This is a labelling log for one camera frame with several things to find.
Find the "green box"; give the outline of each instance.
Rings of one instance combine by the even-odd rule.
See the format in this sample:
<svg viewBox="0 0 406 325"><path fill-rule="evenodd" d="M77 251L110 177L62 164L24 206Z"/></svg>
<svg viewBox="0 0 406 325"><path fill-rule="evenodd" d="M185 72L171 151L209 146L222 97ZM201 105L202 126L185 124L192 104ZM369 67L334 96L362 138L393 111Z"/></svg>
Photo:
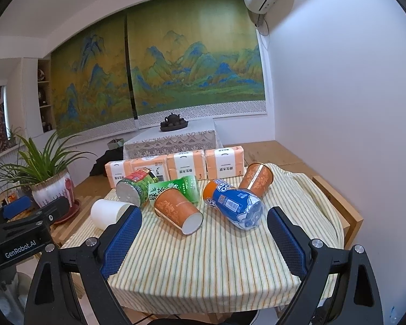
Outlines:
<svg viewBox="0 0 406 325"><path fill-rule="evenodd" d="M160 193L168 188L178 189L191 203L200 201L200 191L196 176L184 176L172 181L150 183L149 200L151 203L155 201Z"/></svg>

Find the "textured blue pad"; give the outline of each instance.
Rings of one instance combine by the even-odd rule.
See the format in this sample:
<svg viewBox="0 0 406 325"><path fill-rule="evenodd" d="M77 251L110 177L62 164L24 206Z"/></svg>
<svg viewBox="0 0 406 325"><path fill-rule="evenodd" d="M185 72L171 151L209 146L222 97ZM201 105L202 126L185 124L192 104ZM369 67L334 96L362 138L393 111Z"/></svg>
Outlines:
<svg viewBox="0 0 406 325"><path fill-rule="evenodd" d="M290 272L304 280L307 275L305 253L275 209L267 213L267 227Z"/></svg>
<svg viewBox="0 0 406 325"><path fill-rule="evenodd" d="M105 280L119 271L141 226L142 212L139 208L135 208L105 250L104 264L101 268L101 274Z"/></svg>
<svg viewBox="0 0 406 325"><path fill-rule="evenodd" d="M5 205L3 207L3 217L10 220L30 207L30 198L27 195L23 195L20 199L17 199L11 204Z"/></svg>

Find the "white ceramic pot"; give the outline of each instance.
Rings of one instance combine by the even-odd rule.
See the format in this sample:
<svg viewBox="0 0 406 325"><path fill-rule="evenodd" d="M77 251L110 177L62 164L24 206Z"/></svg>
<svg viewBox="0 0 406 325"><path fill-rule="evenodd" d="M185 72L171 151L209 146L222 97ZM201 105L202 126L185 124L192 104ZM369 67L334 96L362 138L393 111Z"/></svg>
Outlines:
<svg viewBox="0 0 406 325"><path fill-rule="evenodd" d="M68 170L63 170L46 181L30 186L30 188L33 191L35 202L40 207L46 206L62 196L68 199L70 207L74 205L74 183Z"/></svg>

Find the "silver bolt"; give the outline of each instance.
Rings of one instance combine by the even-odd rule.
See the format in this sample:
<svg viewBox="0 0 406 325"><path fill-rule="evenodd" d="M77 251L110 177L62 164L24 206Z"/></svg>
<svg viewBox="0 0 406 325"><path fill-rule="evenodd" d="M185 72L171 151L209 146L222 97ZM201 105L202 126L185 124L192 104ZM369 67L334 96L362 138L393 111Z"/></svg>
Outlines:
<svg viewBox="0 0 406 325"><path fill-rule="evenodd" d="M47 253L50 253L54 250L54 248L55 248L55 245L53 243L50 243L50 244L47 244L47 246L45 247L45 251Z"/></svg>
<svg viewBox="0 0 406 325"><path fill-rule="evenodd" d="M312 240L311 244L316 247L316 248L322 248L323 247L323 242L321 240Z"/></svg>
<svg viewBox="0 0 406 325"><path fill-rule="evenodd" d="M364 250L363 246L360 246L359 244L357 244L355 246L355 251L356 251L356 253L362 254L362 253L364 253L365 250Z"/></svg>
<svg viewBox="0 0 406 325"><path fill-rule="evenodd" d="M90 237L86 239L86 246L93 247L98 242L98 239L95 237Z"/></svg>

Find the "tablecloth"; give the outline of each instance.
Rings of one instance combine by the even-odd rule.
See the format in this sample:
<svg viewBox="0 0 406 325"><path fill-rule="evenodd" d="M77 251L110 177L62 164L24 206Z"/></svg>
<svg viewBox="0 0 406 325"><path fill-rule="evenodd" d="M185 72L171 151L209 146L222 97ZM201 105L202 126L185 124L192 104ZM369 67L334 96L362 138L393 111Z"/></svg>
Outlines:
<svg viewBox="0 0 406 325"><path fill-rule="evenodd" d="M192 150L222 148L212 118L190 121L188 126L171 132L149 128L123 146L124 160L145 156L172 154Z"/></svg>
<svg viewBox="0 0 406 325"><path fill-rule="evenodd" d="M343 248L344 236L334 207L305 175L269 164L274 182L263 197L259 227L244 231L200 201L202 227L183 236L161 220L151 206L142 208L143 224L117 274L108 282L119 302L145 313L229 313L288 304L300 284L291 275L266 226L266 212L280 206L310 238ZM227 178L238 186L241 177ZM207 181L199 181L202 192ZM117 200L115 190L106 199ZM64 247L99 236L90 218ZM323 298L332 294L330 275Z"/></svg>

